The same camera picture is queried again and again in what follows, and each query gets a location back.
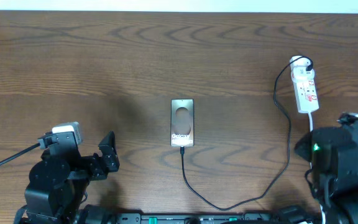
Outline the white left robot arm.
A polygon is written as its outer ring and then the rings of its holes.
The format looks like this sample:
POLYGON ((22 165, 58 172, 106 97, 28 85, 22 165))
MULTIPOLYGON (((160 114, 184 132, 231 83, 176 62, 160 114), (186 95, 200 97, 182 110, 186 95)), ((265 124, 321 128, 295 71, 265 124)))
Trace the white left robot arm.
POLYGON ((113 212, 80 205, 87 199, 90 182, 105 180, 119 169, 115 135, 109 132, 99 143, 101 155, 82 156, 74 132, 46 133, 38 139, 41 161, 29 172, 24 192, 26 205, 18 209, 14 223, 115 223, 113 212))

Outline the white power strip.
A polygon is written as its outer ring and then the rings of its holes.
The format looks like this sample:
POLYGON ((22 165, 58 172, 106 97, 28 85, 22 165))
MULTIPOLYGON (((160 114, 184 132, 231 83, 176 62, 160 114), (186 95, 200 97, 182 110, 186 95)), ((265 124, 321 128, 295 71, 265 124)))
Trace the white power strip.
POLYGON ((293 82, 293 87, 299 113, 308 114, 319 109, 314 79, 300 83, 293 82))

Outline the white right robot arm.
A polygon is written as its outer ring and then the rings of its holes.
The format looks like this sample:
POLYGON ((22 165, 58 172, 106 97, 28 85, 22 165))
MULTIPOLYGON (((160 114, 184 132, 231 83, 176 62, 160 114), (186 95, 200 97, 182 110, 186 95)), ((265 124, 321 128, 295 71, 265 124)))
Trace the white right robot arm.
POLYGON ((295 152, 311 163, 305 176, 326 223, 358 224, 358 142, 343 127, 325 127, 305 134, 295 152))

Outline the Galaxy smartphone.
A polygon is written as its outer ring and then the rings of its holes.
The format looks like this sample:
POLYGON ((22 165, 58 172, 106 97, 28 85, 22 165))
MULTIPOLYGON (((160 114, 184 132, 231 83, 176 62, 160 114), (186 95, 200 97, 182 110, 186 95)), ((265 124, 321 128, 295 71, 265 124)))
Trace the Galaxy smartphone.
POLYGON ((170 145, 192 147, 195 141, 194 99, 171 100, 170 145))

